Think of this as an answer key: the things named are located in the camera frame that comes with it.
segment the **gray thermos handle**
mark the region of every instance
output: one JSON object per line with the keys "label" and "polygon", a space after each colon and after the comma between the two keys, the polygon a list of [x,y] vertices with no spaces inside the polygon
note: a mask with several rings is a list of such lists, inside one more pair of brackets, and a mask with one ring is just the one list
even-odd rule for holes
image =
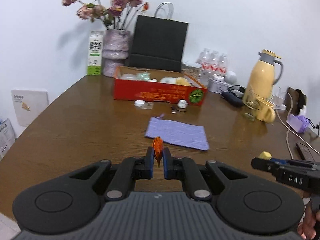
{"label": "gray thermos handle", "polygon": [[281,62],[281,61],[276,60],[276,59],[275,59],[273,62],[281,65],[280,74],[279,74],[278,78],[273,82],[273,85],[275,85],[275,84],[277,84],[277,83],[278,83],[279,79],[280,79],[280,78],[281,78],[281,76],[282,76],[282,72],[283,72],[283,65],[282,65],[282,62]]}

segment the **human hand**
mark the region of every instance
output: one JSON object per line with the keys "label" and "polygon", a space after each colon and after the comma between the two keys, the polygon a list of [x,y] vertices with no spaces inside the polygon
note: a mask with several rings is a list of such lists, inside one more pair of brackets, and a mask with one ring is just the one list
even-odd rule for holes
{"label": "human hand", "polygon": [[320,210],[314,214],[311,210],[311,201],[306,206],[305,215],[303,218],[302,223],[298,226],[298,234],[303,238],[306,239],[313,239],[316,236],[316,231],[314,226],[317,221],[320,221]]}

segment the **white notebook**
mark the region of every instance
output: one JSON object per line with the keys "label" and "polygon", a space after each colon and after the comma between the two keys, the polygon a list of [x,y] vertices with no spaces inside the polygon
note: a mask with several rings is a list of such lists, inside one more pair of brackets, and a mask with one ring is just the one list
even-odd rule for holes
{"label": "white notebook", "polygon": [[27,127],[49,105],[48,92],[36,90],[11,90],[18,123]]}

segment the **gray ribbed panel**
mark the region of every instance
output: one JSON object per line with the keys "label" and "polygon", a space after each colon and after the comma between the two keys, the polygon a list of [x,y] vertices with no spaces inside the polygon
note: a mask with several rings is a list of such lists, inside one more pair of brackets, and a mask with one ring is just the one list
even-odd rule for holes
{"label": "gray ribbed panel", "polygon": [[59,236],[20,233],[16,240],[301,240],[290,232],[253,236],[224,224],[208,203],[190,200],[184,192],[132,192],[108,202],[86,227]]}

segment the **metal screw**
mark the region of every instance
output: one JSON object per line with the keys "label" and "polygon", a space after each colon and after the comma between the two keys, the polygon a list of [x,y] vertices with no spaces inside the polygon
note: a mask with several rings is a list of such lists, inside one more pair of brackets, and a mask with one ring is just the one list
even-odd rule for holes
{"label": "metal screw", "polygon": [[194,194],[196,197],[199,198],[206,198],[210,196],[210,192],[205,189],[198,189],[194,192]]}
{"label": "metal screw", "polygon": [[122,192],[119,190],[110,190],[107,192],[107,197],[108,198],[120,198],[122,197]]}

